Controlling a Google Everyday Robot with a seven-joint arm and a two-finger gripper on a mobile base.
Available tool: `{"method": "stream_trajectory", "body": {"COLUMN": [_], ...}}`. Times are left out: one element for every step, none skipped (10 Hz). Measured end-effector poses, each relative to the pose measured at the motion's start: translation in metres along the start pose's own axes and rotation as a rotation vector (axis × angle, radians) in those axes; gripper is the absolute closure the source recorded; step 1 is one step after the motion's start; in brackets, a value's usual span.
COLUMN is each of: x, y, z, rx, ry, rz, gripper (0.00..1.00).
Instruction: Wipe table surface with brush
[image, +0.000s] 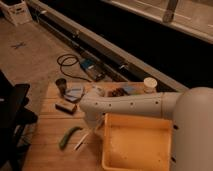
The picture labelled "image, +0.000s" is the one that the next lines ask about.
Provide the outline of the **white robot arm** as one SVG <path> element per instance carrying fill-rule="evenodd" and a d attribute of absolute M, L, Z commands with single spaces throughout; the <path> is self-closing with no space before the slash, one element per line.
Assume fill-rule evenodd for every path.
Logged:
<path fill-rule="evenodd" d="M 104 97 L 92 88 L 79 106 L 90 127 L 103 113 L 172 120 L 171 171 L 213 171 L 213 88 L 120 97 Z"/>

